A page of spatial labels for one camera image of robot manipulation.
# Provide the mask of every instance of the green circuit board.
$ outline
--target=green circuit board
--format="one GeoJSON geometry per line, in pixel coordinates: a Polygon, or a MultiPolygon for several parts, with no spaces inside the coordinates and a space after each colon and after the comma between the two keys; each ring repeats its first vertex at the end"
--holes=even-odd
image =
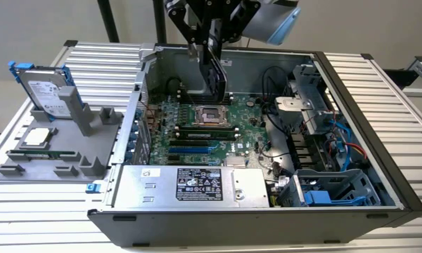
{"type": "Polygon", "coordinates": [[[249,168],[262,168],[268,165],[258,161],[260,154],[256,153],[256,143],[260,146],[269,141],[266,128],[261,127],[262,114],[261,107],[256,104],[248,106],[248,101],[256,101],[249,95],[236,95],[232,105],[226,105],[228,122],[230,126],[238,127],[240,136],[234,141],[208,141],[209,154],[185,154],[170,153],[170,141],[177,140],[175,125],[190,126],[197,121],[194,104],[181,104],[177,99],[167,98],[165,101],[151,101],[151,107],[161,108],[157,121],[161,123],[151,130],[153,147],[151,147],[151,165],[169,165],[170,155],[179,155],[181,164],[201,164],[221,166],[226,157],[245,157],[249,168]]]}

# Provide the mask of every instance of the blue pcie slot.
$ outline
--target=blue pcie slot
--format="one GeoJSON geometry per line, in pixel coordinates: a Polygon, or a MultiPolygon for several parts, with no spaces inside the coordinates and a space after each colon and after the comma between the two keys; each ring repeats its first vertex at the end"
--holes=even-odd
{"type": "Polygon", "coordinates": [[[209,147],[178,147],[169,148],[169,153],[185,153],[185,154],[210,154],[212,148],[209,147]]]}

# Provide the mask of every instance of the black pole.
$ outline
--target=black pole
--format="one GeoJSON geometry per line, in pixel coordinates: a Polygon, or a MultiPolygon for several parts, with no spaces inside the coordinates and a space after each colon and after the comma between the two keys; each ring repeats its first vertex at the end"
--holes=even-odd
{"type": "Polygon", "coordinates": [[[167,43],[163,0],[154,0],[158,43],[167,43]]]}
{"type": "Polygon", "coordinates": [[[110,42],[119,43],[118,29],[115,27],[110,0],[98,0],[105,27],[107,29],[110,42]]]}

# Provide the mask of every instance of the warning label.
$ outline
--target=warning label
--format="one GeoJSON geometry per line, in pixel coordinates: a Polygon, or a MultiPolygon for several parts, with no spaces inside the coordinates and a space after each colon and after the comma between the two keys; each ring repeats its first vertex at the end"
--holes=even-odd
{"type": "Polygon", "coordinates": [[[221,169],[178,169],[177,199],[181,201],[224,200],[221,169]]]}

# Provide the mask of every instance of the motherboard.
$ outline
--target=motherboard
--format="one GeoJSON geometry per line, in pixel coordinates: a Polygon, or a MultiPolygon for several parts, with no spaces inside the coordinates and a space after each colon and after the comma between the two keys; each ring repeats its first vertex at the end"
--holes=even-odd
{"type": "Polygon", "coordinates": [[[151,101],[151,165],[233,165],[266,168],[260,148],[268,143],[261,106],[249,95],[230,105],[151,101]]]}

